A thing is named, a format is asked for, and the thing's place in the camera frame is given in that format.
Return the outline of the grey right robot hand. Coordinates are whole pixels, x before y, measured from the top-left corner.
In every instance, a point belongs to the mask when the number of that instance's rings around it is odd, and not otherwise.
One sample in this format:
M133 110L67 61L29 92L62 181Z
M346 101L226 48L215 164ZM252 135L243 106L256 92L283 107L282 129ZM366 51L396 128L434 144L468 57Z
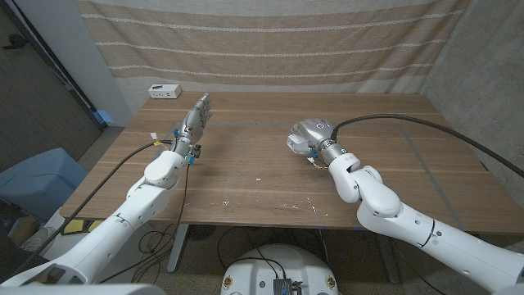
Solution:
M332 139L333 124L325 119L305 119L291 127L287 146L297 155L309 156L316 151L330 166L338 157L345 161L355 161L336 139Z

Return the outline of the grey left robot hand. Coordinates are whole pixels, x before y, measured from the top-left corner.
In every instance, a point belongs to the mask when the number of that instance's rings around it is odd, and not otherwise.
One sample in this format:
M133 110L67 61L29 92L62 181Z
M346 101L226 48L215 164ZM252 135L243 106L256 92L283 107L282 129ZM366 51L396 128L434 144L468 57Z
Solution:
M207 122L212 117L210 95L205 93L182 121L178 137L170 145L171 152L186 156L204 134Z

